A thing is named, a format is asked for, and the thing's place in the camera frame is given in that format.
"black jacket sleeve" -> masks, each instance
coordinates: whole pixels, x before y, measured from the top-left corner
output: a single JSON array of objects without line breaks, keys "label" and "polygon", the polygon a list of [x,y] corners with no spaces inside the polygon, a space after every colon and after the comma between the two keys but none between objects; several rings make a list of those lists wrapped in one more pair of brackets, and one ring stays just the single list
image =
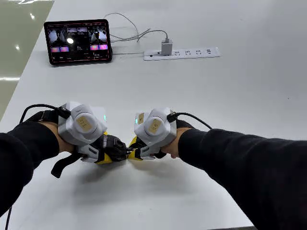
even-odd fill
[{"label": "black jacket sleeve", "polygon": [[223,186],[259,230],[307,229],[307,141],[186,131],[180,158]]},{"label": "black jacket sleeve", "polygon": [[16,201],[41,161],[59,153],[50,129],[27,121],[9,133],[0,133],[0,216]]}]

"white table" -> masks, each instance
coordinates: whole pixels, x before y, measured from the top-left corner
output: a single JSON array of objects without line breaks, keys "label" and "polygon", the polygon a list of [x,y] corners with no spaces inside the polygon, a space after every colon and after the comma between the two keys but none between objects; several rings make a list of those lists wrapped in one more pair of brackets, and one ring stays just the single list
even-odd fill
[{"label": "white table", "polygon": [[[191,112],[213,127],[306,139],[306,7],[303,0],[295,4],[57,0],[49,21],[122,12],[140,31],[167,30],[174,48],[217,46],[223,56],[145,62],[141,54],[125,55],[114,56],[110,64],[54,68],[48,63],[42,32],[0,129],[12,129],[30,104],[73,100],[104,106],[109,133],[126,143],[133,138],[135,112],[163,106]],[[110,18],[111,32],[125,31],[128,36],[133,29],[127,27],[121,18]],[[158,49],[162,38],[151,34],[139,44],[114,44],[113,49],[115,53]],[[12,230],[205,230],[251,225],[220,185],[181,160],[168,157],[103,167],[79,161],[55,179],[50,170],[64,156],[36,169],[13,207]],[[0,224],[4,226],[3,217]]]}]

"charger plug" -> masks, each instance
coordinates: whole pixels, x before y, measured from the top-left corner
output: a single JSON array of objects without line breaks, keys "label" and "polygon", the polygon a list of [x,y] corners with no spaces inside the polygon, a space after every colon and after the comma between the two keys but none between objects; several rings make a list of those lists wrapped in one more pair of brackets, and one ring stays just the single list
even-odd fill
[{"label": "charger plug", "polygon": [[161,55],[164,55],[164,56],[172,55],[172,51],[173,51],[172,40],[168,38],[166,38],[165,40],[162,40]]}]

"hand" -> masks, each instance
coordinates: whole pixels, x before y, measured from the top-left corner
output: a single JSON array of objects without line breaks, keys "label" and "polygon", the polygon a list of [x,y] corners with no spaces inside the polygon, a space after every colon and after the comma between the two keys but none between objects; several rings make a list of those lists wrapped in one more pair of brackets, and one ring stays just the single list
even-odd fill
[{"label": "hand", "polygon": [[178,128],[177,129],[177,136],[175,138],[175,140],[173,140],[170,144],[164,146],[161,148],[161,151],[164,152],[164,153],[169,153],[171,154],[171,157],[173,159],[175,159],[176,157],[179,157],[179,153],[178,153],[178,143],[179,143],[179,139],[181,137],[181,135],[189,130],[191,128],[186,128],[186,127],[183,127],[183,128]]},{"label": "hand", "polygon": [[59,152],[73,152],[74,146],[72,144],[69,144],[67,142],[65,142],[58,133],[58,125],[56,123],[53,122],[40,122],[42,125],[46,126],[47,128],[49,128],[51,130],[51,132],[53,132],[53,134],[56,136],[58,143],[59,143]]}]

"white power strip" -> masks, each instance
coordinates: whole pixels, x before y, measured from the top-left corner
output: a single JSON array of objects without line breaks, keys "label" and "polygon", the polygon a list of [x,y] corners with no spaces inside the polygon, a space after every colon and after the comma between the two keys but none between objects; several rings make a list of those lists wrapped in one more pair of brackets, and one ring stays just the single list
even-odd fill
[{"label": "white power strip", "polygon": [[217,47],[199,48],[199,49],[175,49],[172,55],[163,56],[160,50],[146,50],[143,54],[145,61],[153,60],[171,60],[187,58],[214,58],[220,57],[221,53]]}]

